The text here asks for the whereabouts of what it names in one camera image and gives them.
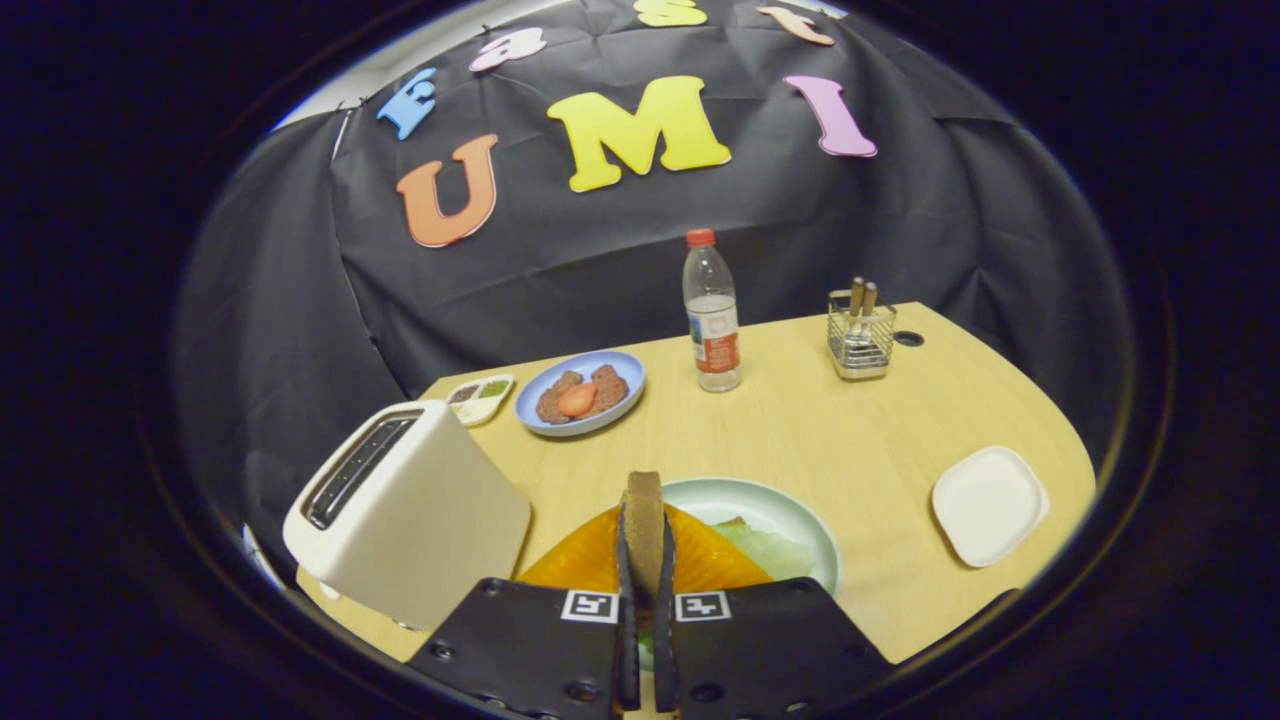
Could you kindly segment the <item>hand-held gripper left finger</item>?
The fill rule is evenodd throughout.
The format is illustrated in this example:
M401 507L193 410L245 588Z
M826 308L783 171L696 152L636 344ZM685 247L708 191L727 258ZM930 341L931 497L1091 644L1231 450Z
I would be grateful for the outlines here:
M408 666L475 717L621 719L640 706L637 610L617 507L602 514L614 589L481 579Z

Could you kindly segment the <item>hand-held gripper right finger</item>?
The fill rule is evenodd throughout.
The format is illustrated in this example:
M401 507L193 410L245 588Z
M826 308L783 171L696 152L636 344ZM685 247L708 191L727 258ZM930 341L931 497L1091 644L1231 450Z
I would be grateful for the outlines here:
M666 509L655 606L655 703L677 719L824 719L893 671L810 577L675 592L685 548Z

